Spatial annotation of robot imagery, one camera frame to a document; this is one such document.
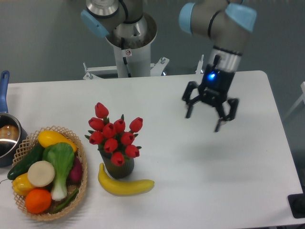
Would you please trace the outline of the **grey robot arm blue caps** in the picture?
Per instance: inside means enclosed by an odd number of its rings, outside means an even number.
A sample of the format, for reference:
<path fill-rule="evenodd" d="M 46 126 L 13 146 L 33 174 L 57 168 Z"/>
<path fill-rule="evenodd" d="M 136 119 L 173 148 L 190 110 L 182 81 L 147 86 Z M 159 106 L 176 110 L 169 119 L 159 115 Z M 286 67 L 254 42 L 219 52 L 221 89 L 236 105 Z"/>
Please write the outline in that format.
<path fill-rule="evenodd" d="M 205 0 L 187 3 L 179 14 L 179 27 L 190 35 L 213 41 L 213 49 L 201 83 L 189 82 L 183 101 L 189 118 L 193 106 L 203 102 L 215 108 L 215 127 L 234 120 L 239 100 L 227 93 L 233 81 L 257 13 L 240 0 Z M 157 34 L 154 19 L 143 11 L 141 0 L 88 0 L 81 12 L 86 27 L 113 47 L 120 78 L 151 76 L 151 43 Z"/>

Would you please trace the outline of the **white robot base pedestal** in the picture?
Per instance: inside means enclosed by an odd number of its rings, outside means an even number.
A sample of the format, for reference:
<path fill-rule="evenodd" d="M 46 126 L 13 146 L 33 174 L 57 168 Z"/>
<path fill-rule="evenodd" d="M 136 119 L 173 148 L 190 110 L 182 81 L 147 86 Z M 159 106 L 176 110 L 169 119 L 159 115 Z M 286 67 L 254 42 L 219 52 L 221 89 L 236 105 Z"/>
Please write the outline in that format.
<path fill-rule="evenodd" d="M 87 67 L 83 63 L 84 80 L 104 78 L 130 78 L 146 76 L 165 76 L 170 60 L 162 56 L 156 63 L 151 63 L 151 46 L 139 49 L 122 50 L 113 48 L 116 64 L 114 66 Z"/>

